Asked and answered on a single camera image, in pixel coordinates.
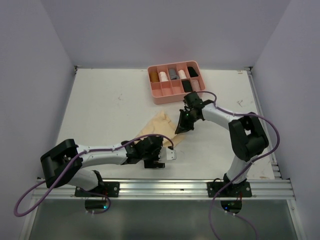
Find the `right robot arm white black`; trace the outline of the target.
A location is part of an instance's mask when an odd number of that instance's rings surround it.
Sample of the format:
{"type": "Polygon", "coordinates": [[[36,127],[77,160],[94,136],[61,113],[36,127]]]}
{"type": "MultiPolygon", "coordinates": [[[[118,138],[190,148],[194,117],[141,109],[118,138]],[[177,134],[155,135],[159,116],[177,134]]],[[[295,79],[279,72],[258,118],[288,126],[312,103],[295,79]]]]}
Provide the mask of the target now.
{"type": "Polygon", "coordinates": [[[253,159],[269,146],[269,140],[255,113],[234,113],[217,106],[213,100],[203,101],[197,92],[184,96],[175,134],[194,130],[198,120],[215,123],[229,131],[234,158],[224,175],[223,192],[235,196],[247,179],[253,159]]]}

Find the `beige underwear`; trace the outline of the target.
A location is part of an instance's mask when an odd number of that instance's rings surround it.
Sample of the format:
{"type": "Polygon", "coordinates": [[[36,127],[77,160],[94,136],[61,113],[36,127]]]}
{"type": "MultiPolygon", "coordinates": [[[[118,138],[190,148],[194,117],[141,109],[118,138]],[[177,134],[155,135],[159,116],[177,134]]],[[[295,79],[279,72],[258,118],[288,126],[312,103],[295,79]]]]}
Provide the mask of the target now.
{"type": "Polygon", "coordinates": [[[160,134],[168,137],[177,146],[186,138],[185,134],[175,134],[177,126],[178,122],[172,120],[166,111],[161,110],[149,120],[136,137],[160,134]]]}

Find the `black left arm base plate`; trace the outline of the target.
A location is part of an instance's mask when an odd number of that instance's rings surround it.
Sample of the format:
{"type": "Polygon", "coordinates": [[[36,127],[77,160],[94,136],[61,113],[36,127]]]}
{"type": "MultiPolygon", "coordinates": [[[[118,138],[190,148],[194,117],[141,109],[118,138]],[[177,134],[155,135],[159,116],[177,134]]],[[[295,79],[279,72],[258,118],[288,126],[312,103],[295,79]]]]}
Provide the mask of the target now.
{"type": "Polygon", "coordinates": [[[75,189],[75,197],[93,198],[93,197],[109,197],[117,198],[120,192],[120,183],[118,181],[103,181],[92,190],[83,190],[80,187],[75,189]]]}

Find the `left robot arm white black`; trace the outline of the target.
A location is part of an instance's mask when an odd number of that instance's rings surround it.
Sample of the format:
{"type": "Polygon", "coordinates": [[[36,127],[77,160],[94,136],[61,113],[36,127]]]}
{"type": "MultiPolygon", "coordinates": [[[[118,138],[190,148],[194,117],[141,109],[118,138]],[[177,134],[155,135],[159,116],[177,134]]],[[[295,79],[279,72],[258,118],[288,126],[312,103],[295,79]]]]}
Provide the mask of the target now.
{"type": "Polygon", "coordinates": [[[97,170],[99,165],[135,165],[140,161],[157,162],[164,150],[164,135],[147,134],[113,146],[84,146],[70,138],[41,156],[40,162],[48,189],[66,184],[80,187],[92,196],[103,193],[104,184],[97,170]]]}

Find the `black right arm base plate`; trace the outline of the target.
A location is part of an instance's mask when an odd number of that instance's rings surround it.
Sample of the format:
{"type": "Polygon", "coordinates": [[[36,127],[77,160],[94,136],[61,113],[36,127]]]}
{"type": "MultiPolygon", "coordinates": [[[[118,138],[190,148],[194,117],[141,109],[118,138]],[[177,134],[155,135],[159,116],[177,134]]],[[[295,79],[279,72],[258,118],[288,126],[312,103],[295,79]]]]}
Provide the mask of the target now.
{"type": "MultiPolygon", "coordinates": [[[[224,179],[216,178],[213,181],[208,181],[206,183],[207,194],[209,198],[213,198],[214,195],[227,184],[224,179]]],[[[245,179],[241,183],[231,184],[224,188],[219,194],[218,198],[251,198],[253,196],[251,185],[245,179]]]]}

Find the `pink underwear cream waistband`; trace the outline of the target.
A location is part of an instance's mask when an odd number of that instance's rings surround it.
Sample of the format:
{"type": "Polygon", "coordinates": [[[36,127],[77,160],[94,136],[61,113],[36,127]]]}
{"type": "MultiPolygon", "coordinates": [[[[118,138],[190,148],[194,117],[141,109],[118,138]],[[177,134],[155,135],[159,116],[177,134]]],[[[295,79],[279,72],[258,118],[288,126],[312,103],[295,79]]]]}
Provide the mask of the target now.
{"type": "Polygon", "coordinates": [[[200,87],[200,84],[199,84],[199,81],[198,81],[198,80],[192,79],[192,80],[191,80],[191,83],[192,83],[193,90],[194,90],[195,92],[198,92],[198,91],[201,90],[201,87],[200,87]]]}

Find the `black underwear orange trim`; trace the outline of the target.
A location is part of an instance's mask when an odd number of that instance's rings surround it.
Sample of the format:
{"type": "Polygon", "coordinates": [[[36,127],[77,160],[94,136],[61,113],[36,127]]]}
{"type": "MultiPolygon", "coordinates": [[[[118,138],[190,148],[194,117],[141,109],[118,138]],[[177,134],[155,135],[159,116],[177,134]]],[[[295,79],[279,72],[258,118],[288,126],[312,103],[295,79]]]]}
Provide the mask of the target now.
{"type": "Polygon", "coordinates": [[[183,79],[181,83],[185,93],[190,93],[193,91],[193,87],[189,79],[183,79]]]}

